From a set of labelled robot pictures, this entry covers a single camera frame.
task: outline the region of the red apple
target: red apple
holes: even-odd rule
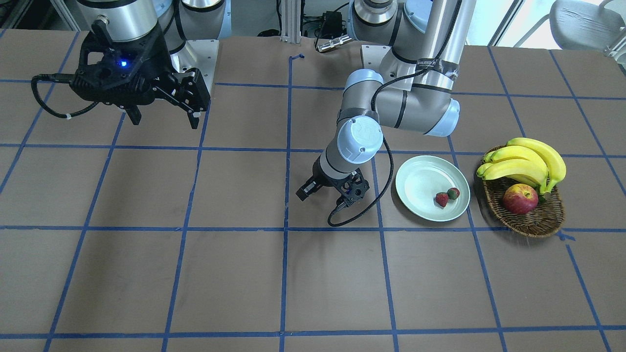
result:
[[[525,214],[537,206],[539,196],[533,187],[515,184],[506,190],[503,202],[508,211],[514,214]]]

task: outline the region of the table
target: table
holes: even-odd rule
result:
[[[600,53],[468,46],[449,138],[384,128],[396,169],[436,155],[473,183],[484,151],[525,135],[564,156],[560,237],[493,223],[472,196],[447,223],[390,191],[339,229],[338,196],[295,191],[335,132],[361,43],[319,54],[222,41],[191,130],[157,101],[131,125],[70,121],[32,98],[72,73],[85,33],[0,32],[0,350],[626,350],[626,76]],[[86,106],[42,83],[58,111]],[[362,168],[384,185],[384,151]]]

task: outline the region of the wicker basket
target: wicker basket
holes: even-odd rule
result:
[[[487,153],[504,147],[492,148]],[[545,202],[527,214],[513,214],[502,205],[502,198],[506,190],[512,185],[518,184],[516,180],[502,177],[496,180],[483,180],[487,204],[498,220],[511,230],[528,237],[548,237],[556,234],[565,222],[565,209],[563,201],[554,187],[551,193],[544,195]]]

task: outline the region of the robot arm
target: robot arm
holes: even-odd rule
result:
[[[381,125],[440,137],[452,133],[460,108],[451,98],[451,89],[475,2],[434,0],[425,33],[412,17],[415,5],[429,0],[408,0],[400,6],[395,0],[351,3],[351,36],[392,48],[382,59],[379,73],[361,69],[348,78],[335,138],[313,165],[313,177],[298,190],[301,200],[322,186],[340,191],[335,211],[363,198],[363,188],[369,187],[358,167],[381,147]],[[351,126],[350,133],[346,125]]]
[[[86,112],[56,113],[36,91],[38,81],[67,83],[82,99],[94,102],[89,108],[98,102],[116,105],[126,111],[134,125],[141,120],[138,105],[162,99],[185,110],[191,127],[197,128],[199,116],[210,100],[206,75],[196,65],[181,65],[180,60],[175,68],[170,53],[182,51],[187,36],[228,36],[230,0],[183,0],[173,4],[172,0],[164,0],[158,4],[159,16],[152,0],[78,0],[78,6],[91,24],[81,45],[78,69],[74,75],[35,76],[32,86],[38,103],[61,118]],[[207,16],[214,20],[207,21]],[[205,20],[204,31],[194,26],[200,18]],[[102,59],[90,63],[91,53],[100,53]],[[184,58],[193,56],[190,50],[185,54]]]

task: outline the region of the yellow banana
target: yellow banana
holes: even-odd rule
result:
[[[550,183],[546,186],[546,192],[552,191],[552,188],[565,178],[567,168],[561,155],[551,146],[532,138],[518,137],[508,141],[506,145],[521,145],[522,147],[534,150],[548,166],[548,175]]]
[[[514,174],[514,175],[507,175],[507,177],[510,179],[516,180],[517,182],[520,182],[522,184],[529,185],[530,187],[533,187],[533,188],[537,188],[537,186],[539,186],[535,181],[532,181],[525,175]]]
[[[543,172],[537,164],[525,159],[509,159],[494,163],[487,168],[483,178],[485,180],[495,180],[509,175],[523,175],[540,186],[541,194],[545,193],[547,173]]]
[[[483,157],[483,161],[484,161],[484,162],[486,162],[486,163],[490,162],[490,161],[491,161],[491,156],[492,156],[495,152],[497,152],[497,150],[494,150],[494,151],[492,151],[492,152],[489,152],[489,153],[485,154],[485,156]]]
[[[492,165],[492,163],[484,163],[483,165],[480,165],[480,167],[478,167],[478,170],[476,170],[476,175],[478,175],[478,177],[483,177],[483,175],[485,174],[485,170],[487,170]]]
[[[521,145],[510,145],[508,147],[500,148],[491,154],[491,159],[488,161],[496,163],[515,158],[526,159],[533,162],[537,164],[537,166],[544,173],[548,173],[548,167],[539,154],[537,154],[534,150],[522,147]]]

